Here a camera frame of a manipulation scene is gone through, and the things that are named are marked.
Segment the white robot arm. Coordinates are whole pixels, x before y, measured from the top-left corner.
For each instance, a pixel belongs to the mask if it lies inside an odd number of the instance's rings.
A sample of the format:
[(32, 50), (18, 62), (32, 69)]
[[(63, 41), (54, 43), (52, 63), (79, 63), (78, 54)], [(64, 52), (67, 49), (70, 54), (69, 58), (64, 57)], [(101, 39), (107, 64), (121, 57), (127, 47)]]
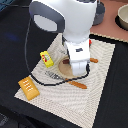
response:
[(97, 0), (32, 0), (30, 15), (46, 31), (61, 33), (74, 76), (83, 75), (90, 61), (89, 34)]

